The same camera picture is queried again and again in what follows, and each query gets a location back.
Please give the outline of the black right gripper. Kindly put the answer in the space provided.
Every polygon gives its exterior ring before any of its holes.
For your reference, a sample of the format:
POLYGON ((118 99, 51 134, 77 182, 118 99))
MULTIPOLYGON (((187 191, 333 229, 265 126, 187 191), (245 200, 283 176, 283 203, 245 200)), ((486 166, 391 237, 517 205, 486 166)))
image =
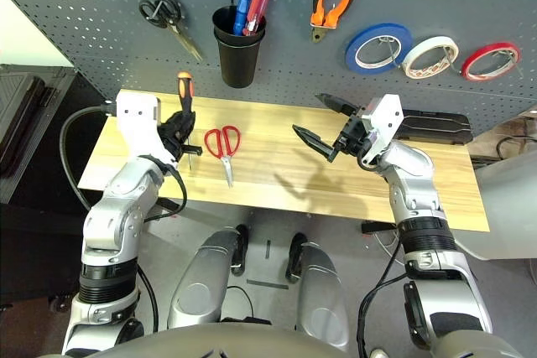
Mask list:
POLYGON ((330 163, 334 161, 339 153, 351 155, 356 158, 361 157, 363 155, 363 144, 367 137, 367 132, 361 118, 355 115, 360 110, 360 107, 328 93, 316 94, 315 97, 332 111, 348 116, 347 122, 332 146, 324 143, 314 132, 293 124, 292 128, 295 134, 309 148, 318 152, 330 163))

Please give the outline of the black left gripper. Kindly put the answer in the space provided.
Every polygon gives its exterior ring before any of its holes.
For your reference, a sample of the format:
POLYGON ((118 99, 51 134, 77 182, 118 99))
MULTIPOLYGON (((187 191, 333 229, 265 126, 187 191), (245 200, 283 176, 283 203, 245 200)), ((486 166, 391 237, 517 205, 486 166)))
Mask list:
POLYGON ((159 138, 164 148, 171 153, 176 161, 180 161, 184 154, 202 155, 202 147, 189 145, 196 122, 196 113, 191 112, 188 116, 187 128, 183 128, 183 112, 174 113, 168 123, 163 123, 158 127, 159 138))

